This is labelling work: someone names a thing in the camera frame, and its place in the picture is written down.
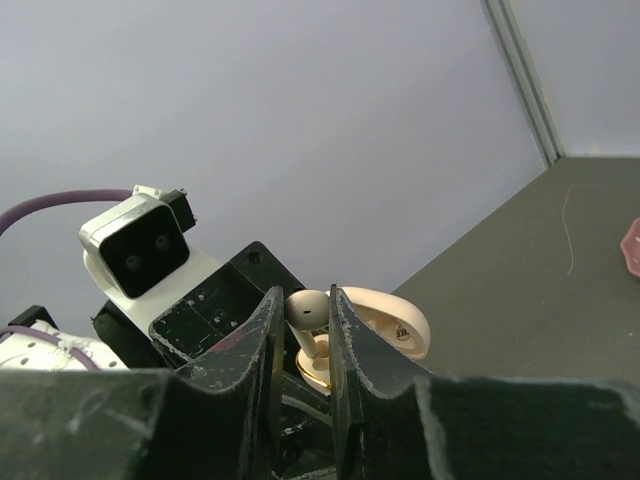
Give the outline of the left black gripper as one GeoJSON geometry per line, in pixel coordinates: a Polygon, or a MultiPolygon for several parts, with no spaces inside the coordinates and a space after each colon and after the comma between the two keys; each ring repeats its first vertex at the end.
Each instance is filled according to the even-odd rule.
{"type": "Polygon", "coordinates": [[[92,318],[98,338],[129,368],[172,368],[199,357],[238,329],[273,286],[289,296],[304,285],[261,242],[223,263],[193,247],[188,261],[131,299],[90,262],[107,297],[92,318]]]}

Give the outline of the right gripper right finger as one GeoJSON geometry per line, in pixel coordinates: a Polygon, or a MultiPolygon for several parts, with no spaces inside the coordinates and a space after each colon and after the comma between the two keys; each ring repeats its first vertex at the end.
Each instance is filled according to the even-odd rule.
{"type": "Polygon", "coordinates": [[[330,290],[341,479],[635,479],[639,391],[580,379],[435,375],[330,290]]]}

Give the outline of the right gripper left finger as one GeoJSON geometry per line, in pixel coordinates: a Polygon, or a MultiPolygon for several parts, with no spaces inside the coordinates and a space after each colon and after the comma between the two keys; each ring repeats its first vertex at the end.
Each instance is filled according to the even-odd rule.
{"type": "Polygon", "coordinates": [[[267,479],[278,449],[284,295],[170,370],[1,374],[5,479],[267,479]]]}

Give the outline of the white earbud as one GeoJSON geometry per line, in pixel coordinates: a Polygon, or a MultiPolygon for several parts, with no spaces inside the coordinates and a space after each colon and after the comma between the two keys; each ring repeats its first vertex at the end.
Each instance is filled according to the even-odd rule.
{"type": "Polygon", "coordinates": [[[327,326],[329,321],[329,296],[319,290],[300,290],[285,301],[285,318],[307,357],[314,359],[319,349],[313,331],[327,326]]]}

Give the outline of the white earbud charging case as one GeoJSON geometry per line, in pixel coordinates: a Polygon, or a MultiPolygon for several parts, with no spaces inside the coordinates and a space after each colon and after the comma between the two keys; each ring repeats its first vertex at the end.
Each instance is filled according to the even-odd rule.
{"type": "MultiPolygon", "coordinates": [[[[427,356],[431,330],[426,316],[418,307],[382,291],[356,286],[344,286],[342,290],[361,321],[387,343],[412,360],[422,360],[427,356]]],[[[324,396],[331,391],[328,324],[312,332],[319,349],[316,358],[307,357],[300,345],[295,356],[295,365],[302,379],[324,396]]]]}

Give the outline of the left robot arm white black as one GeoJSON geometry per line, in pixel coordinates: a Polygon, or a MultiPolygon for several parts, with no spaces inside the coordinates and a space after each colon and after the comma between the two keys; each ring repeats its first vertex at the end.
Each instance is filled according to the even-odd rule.
{"type": "Polygon", "coordinates": [[[239,328],[273,286],[291,295],[302,283],[261,242],[254,241],[199,285],[143,334],[107,301],[93,318],[97,335],[61,332],[48,311],[34,305],[1,328],[4,369],[177,369],[239,328]]]}

